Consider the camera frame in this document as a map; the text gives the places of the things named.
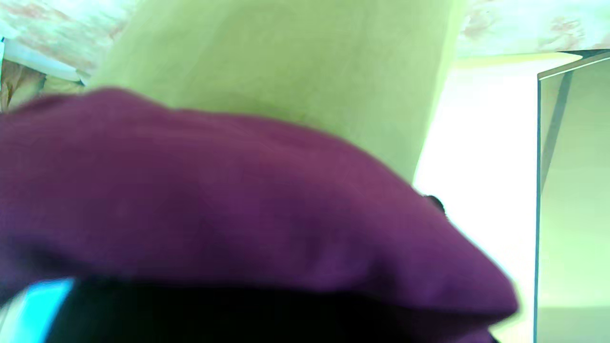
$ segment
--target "light green fabric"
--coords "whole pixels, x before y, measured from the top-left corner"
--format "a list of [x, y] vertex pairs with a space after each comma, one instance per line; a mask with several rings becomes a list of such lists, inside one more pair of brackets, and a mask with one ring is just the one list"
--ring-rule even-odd
[[463, 0], [147, 0], [92, 86], [321, 129], [412, 181]]

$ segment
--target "floral curtain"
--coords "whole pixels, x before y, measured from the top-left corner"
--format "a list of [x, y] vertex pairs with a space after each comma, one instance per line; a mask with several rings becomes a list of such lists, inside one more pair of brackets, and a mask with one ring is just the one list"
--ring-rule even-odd
[[[2, 0], [0, 35], [91, 73], [140, 1]], [[610, 2], [470, 0], [457, 53], [470, 57], [603, 48], [610, 48]]]

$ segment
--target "wall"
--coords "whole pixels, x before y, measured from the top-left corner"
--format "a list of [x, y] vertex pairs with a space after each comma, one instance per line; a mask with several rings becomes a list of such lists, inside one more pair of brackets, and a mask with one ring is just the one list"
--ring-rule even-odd
[[537, 73], [568, 54], [456, 62], [440, 98], [415, 186], [512, 277], [521, 313], [493, 328], [503, 343], [533, 340]]

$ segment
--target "cabinet door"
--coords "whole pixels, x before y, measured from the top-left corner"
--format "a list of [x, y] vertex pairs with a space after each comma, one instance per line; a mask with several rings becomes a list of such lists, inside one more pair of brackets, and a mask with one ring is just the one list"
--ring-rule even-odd
[[610, 52], [539, 74], [538, 343], [610, 342]]

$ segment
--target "purple shirt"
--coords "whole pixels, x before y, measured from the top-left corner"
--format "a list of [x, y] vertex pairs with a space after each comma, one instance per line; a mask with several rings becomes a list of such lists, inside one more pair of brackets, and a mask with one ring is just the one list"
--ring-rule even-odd
[[354, 291], [424, 342], [517, 309], [483, 253], [349, 143], [119, 90], [0, 118], [0, 211], [0, 301], [66, 276]]

